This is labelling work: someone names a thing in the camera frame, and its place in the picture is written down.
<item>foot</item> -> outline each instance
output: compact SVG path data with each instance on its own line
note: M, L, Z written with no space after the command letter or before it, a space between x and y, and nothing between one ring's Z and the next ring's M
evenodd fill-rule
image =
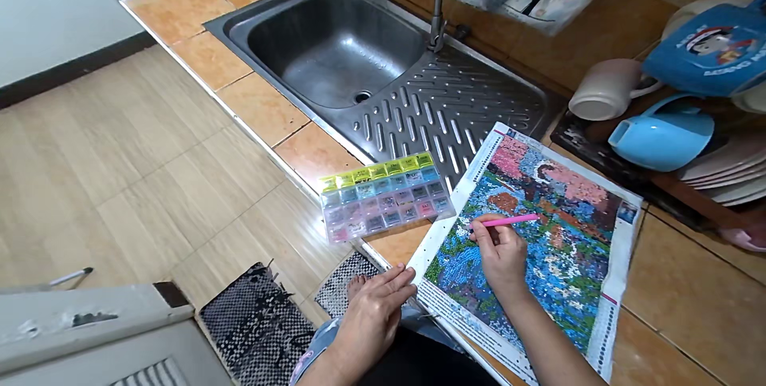
M354 275L354 277L349 281L349 284L346 286L346 288L349 290L349 302L351 302L352 299L356 296L357 293L359 293L359 290L361 290L361 287L367 283L367 277L364 275Z

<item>blue mug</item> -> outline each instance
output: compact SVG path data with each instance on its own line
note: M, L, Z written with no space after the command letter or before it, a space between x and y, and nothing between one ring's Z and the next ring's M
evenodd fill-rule
M675 112L657 113L681 97L677 94L658 101L636 117L620 121L609 136L609 145L630 163L659 172L670 172L694 160L713 136L713 118L700 114L697 107L682 107Z
M766 0L719 4L662 40L642 71L681 91L731 97L766 80Z

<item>sink drain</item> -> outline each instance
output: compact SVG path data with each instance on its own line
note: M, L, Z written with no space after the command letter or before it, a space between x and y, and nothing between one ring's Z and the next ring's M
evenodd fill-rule
M369 91L359 91L356 93L356 95L354 95L354 101L358 105L359 103L367 100L369 97L372 97L372 94L370 94Z

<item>white plate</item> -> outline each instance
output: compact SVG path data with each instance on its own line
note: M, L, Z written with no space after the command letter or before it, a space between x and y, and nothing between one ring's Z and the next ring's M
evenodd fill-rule
M734 206L734 205L742 205L746 204L748 202L752 202L753 200L761 199L761 197L766 196L766 190L759 191L755 194L751 194L750 196L745 196L740 199L734 199L731 202L727 202L723 204L723 206Z
M744 183L701 191L719 204L725 204L742 197L760 193L763 190L766 190L766 176L760 176Z
M695 158L679 170L681 181L733 174L766 159L766 135L733 137L714 152Z
M732 184L744 183L745 181L750 181L763 175L766 175L766 164L763 166L752 166L746 170L742 170L742 172L737 172L736 174L724 178L689 185L697 190L705 190L718 186L730 186Z
M766 156L764 156L761 159L761 161L753 163L750 166L736 166L736 167L733 167L732 169L724 170L723 172L718 172L717 174L705 176L703 178L695 178L693 180L688 180L686 181L686 183L691 186L700 185L700 184L718 183L718 182L723 182L727 180L733 180L735 178L739 178L740 176L745 176L747 174L753 174L755 172L759 172L764 169L766 169Z

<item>woman's left hand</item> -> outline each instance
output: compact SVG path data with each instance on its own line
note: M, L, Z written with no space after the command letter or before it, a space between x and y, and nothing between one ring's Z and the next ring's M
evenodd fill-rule
M322 357L333 359L349 383L358 381L394 342L401 306L417 291L415 270L399 263L367 280L349 303L335 340Z

